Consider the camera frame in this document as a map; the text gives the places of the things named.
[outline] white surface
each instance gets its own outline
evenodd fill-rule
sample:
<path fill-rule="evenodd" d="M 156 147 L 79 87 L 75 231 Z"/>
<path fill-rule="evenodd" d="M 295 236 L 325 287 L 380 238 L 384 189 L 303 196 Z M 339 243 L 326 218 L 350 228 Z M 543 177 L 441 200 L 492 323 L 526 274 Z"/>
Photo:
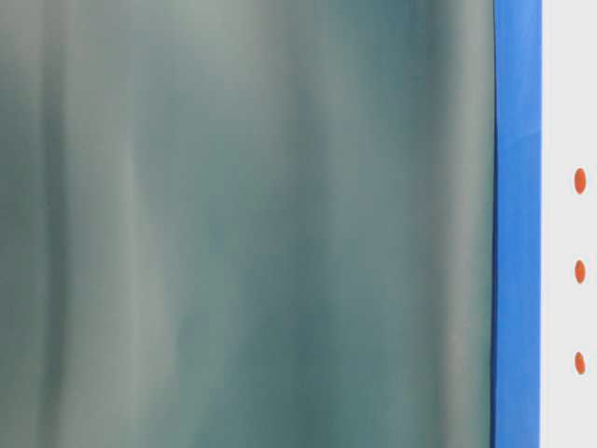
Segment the white surface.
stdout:
<path fill-rule="evenodd" d="M 543 0 L 542 448 L 597 446 L 596 21 L 597 3 Z M 579 167 L 587 174 L 581 195 Z M 577 259 L 587 268 L 582 285 Z"/>

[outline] blue border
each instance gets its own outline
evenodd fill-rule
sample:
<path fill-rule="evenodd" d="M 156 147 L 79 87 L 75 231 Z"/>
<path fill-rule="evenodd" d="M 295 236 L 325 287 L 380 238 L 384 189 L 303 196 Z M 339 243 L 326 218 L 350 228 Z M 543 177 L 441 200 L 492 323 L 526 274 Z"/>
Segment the blue border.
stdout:
<path fill-rule="evenodd" d="M 495 0 L 494 448 L 538 448 L 541 0 Z"/>

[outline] blurry green fabric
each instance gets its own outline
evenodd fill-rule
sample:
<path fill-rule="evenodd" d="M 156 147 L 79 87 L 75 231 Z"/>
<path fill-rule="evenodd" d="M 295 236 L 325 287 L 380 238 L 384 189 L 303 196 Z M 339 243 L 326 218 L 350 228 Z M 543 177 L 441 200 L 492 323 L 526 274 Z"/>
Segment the blurry green fabric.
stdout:
<path fill-rule="evenodd" d="M 489 446 L 490 0 L 0 3 L 0 447 Z"/>

